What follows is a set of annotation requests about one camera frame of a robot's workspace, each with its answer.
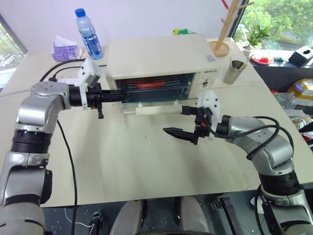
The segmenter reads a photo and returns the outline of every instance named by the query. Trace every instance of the white table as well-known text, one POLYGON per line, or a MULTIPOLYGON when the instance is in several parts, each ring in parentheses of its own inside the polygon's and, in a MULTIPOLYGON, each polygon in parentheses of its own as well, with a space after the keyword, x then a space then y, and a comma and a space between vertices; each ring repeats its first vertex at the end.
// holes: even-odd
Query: white table
MULTIPOLYGON (((244 60, 237 46, 227 43, 232 59, 244 60)), ((277 119, 293 136, 300 183, 312 182, 312 152, 253 67, 249 65, 233 85, 227 85, 223 76, 229 56, 219 61, 221 73, 213 88, 222 104, 222 114, 277 119)), ((29 52, 0 95, 29 88, 54 64, 49 52, 29 52)), ((74 76, 76 71, 66 74, 74 76)), ((100 82, 104 89, 107 83, 103 79, 100 82)), ((18 107, 27 96, 23 93, 0 98, 0 164, 11 146, 18 107)), ((126 115, 114 104, 104 104, 104 114, 105 119, 98 120, 96 110, 75 107, 59 115, 74 159, 78 204, 251 190, 260 183, 240 148, 221 139, 202 138, 194 146, 162 130, 179 127, 193 131, 194 116, 126 115)), ((72 205, 71 168, 58 128, 49 153, 47 168, 53 171, 53 189, 44 206, 72 205)))

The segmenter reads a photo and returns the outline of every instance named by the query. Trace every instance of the electrical cord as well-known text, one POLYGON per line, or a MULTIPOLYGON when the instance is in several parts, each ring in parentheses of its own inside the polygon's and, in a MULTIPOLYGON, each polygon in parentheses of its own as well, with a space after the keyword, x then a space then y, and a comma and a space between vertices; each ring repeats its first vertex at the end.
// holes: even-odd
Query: electrical cord
MULTIPOLYGON (((259 117, 255 117, 255 118, 264 118, 264 119, 272 120, 272 121, 275 122, 275 125, 264 125, 264 126, 260 126, 260 127, 254 128, 252 130, 249 130, 249 131, 246 131, 246 132, 243 132, 243 133, 234 134, 234 135, 230 135, 230 136, 229 135, 218 134, 215 131, 213 131, 210 126, 207 126, 207 128, 208 128, 208 130, 209 130, 209 132, 211 134, 213 134, 215 137, 221 138, 221 139, 235 139, 235 138, 239 138, 239 137, 243 137, 243 136, 249 135, 249 134, 251 134, 253 132, 256 132, 256 131, 259 131, 259 130, 262 130, 262 129, 275 128, 275 132, 273 133, 273 135, 271 135, 271 137, 269 139, 267 139, 264 143, 262 143, 261 145, 256 147, 250 153, 253 154, 253 153, 259 151, 261 148, 265 147, 269 142, 271 142, 277 136, 279 130, 282 130, 287 135, 287 137, 289 139, 289 142, 290 142, 290 145, 292 147, 292 150, 294 151, 294 145, 293 145, 293 140, 292 140, 291 134, 285 128, 281 127, 277 120, 275 120, 273 118, 270 118, 270 117, 265 117, 265 116, 259 116, 259 117)), ((247 159, 251 160, 252 154, 248 154, 247 155, 247 159)))
POLYGON ((275 125, 276 125, 275 128, 276 129, 275 129, 274 133, 271 135, 271 137, 269 137, 265 142, 263 142, 258 147, 256 147, 255 149, 253 149, 251 152, 248 153, 248 155, 246 156, 246 158, 248 160, 251 160, 252 155, 254 153, 256 153, 257 151, 259 151, 260 149, 265 147, 269 142, 271 142, 277 136, 277 134, 279 132, 279 128, 280 128, 279 122, 276 119, 272 118, 272 117, 270 118, 270 117, 266 117, 266 116, 256 116, 255 118, 257 118, 257 119, 268 119, 268 120, 271 120, 271 121, 275 122, 275 125))
POLYGON ((51 81, 57 81, 56 75, 57 75, 59 72, 63 71, 63 70, 67 70, 67 69, 76 69, 76 68, 80 68, 80 67, 81 67, 81 66, 71 66, 71 67, 62 68, 62 69, 60 69, 60 70, 58 70, 58 71, 56 71, 56 72, 54 73, 54 75, 53 75, 52 78, 51 78, 51 81))
POLYGON ((84 61, 85 59, 74 59, 74 60, 67 60, 67 61, 63 61, 61 63, 58 63, 57 65, 53 66, 52 68, 50 68, 43 76, 42 78, 39 80, 39 82, 44 81, 44 79, 52 72, 54 71, 57 67, 62 66, 64 64, 67 63, 71 63, 71 62, 80 62, 80 61, 84 61))
POLYGON ((264 235, 264 231, 262 229, 260 217, 258 213, 258 206, 257 206, 259 195, 261 195, 261 185, 259 185, 258 189, 256 190, 255 197, 254 197, 254 214, 255 214, 256 223, 258 224, 258 228, 260 230, 260 234, 264 235))
POLYGON ((68 151, 68 155, 69 155, 69 159, 70 159, 70 164, 72 167, 72 173, 73 173, 73 183, 74 183, 74 208, 73 208, 73 218, 72 218, 72 228, 71 228, 71 235, 75 234, 75 220, 76 220, 76 211, 77 211, 77 183, 76 183, 76 176, 75 176, 75 168, 74 168, 74 162, 73 162, 73 158, 72 158, 72 154, 67 142, 67 139, 65 137, 63 128, 59 122, 59 120, 57 120, 58 126, 60 128, 62 137, 64 139, 65 145, 67 146, 67 151, 68 151))
MULTIPOLYGON (((68 220, 69 222, 73 223, 73 221, 71 221, 71 220, 68 218, 68 216, 67 216, 67 209, 66 209, 66 208, 64 208, 64 214, 65 214, 65 217, 67 218, 67 220, 68 220)), ((94 224, 86 225, 86 224, 83 224, 83 223, 81 223, 81 222, 75 222, 75 224, 80 224, 80 225, 82 225, 82 226, 84 226, 84 227, 86 227, 86 228, 91 228, 91 229, 90 229, 90 232, 89 232, 89 235, 92 233, 94 224)))

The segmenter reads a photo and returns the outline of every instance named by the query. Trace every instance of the window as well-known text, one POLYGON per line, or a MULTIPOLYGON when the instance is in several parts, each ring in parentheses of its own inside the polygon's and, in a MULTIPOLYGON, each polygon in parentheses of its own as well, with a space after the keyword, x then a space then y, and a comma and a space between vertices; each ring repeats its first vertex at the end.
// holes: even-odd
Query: window
POLYGON ((245 9, 234 40, 247 46, 246 35, 258 24, 271 30, 256 49, 293 51, 304 45, 313 48, 313 0, 255 0, 245 9))
POLYGON ((0 15, 0 91, 4 88, 16 67, 25 55, 25 48, 21 48, 9 34, 6 22, 0 15))

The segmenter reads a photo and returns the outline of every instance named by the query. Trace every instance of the potted plant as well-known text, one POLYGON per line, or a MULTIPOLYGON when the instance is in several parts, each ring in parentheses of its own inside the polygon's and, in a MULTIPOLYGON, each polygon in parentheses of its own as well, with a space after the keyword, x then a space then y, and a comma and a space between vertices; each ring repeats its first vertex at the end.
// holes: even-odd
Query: potted plant
POLYGON ((251 33, 249 33, 246 39, 249 44, 243 48, 243 53, 247 58, 251 55, 251 50, 253 47, 262 43, 264 39, 269 36, 269 31, 269 26, 261 27, 259 24, 252 29, 251 33))

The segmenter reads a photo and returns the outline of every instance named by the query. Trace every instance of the white power strip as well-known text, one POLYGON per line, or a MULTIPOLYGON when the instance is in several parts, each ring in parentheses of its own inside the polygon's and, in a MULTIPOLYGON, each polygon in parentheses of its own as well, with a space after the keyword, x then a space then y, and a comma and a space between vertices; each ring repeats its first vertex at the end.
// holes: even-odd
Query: white power strip
POLYGON ((59 78, 58 82, 66 83, 68 85, 74 85, 76 87, 79 87, 78 78, 59 78))

